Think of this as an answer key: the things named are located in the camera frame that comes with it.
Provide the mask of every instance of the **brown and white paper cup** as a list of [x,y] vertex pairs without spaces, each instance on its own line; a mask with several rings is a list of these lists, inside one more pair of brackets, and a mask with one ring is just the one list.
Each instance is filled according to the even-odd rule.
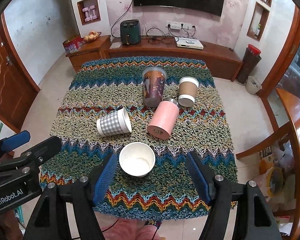
[[179,80],[178,103],[185,107],[191,107],[195,103],[195,97],[199,88],[199,81],[193,77],[183,77]]
[[97,129],[101,137],[132,132],[131,122],[126,109],[121,108],[98,119]]

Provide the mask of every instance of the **white router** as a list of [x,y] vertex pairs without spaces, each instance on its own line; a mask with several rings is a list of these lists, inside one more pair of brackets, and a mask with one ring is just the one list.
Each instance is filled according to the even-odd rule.
[[177,47],[203,49],[203,45],[198,40],[188,39],[188,38],[178,38],[178,37],[175,37],[174,39],[177,43]]

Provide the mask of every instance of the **pink dumbbell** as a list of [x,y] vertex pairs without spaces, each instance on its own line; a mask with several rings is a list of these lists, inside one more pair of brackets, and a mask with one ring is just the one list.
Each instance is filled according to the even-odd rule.
[[90,15],[89,15],[89,7],[83,8],[82,11],[83,11],[84,13],[86,13],[86,18],[85,18],[84,21],[85,21],[85,22],[91,21],[91,17],[90,17]]
[[95,5],[90,6],[90,9],[92,10],[92,14],[93,14],[92,15],[93,20],[98,18],[97,15],[96,15],[95,7],[96,7]]

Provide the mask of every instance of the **pink thermos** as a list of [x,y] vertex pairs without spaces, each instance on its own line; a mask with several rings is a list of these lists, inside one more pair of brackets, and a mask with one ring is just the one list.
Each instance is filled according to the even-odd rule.
[[179,104],[172,98],[165,98],[160,102],[147,127],[153,136],[160,139],[168,139],[174,124],[179,116]]

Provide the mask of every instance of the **white waste bin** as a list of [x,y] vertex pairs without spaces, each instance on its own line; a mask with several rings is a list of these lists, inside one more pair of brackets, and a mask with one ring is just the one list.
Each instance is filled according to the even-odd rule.
[[249,94],[255,95],[262,88],[260,82],[253,76],[248,76],[246,90]]

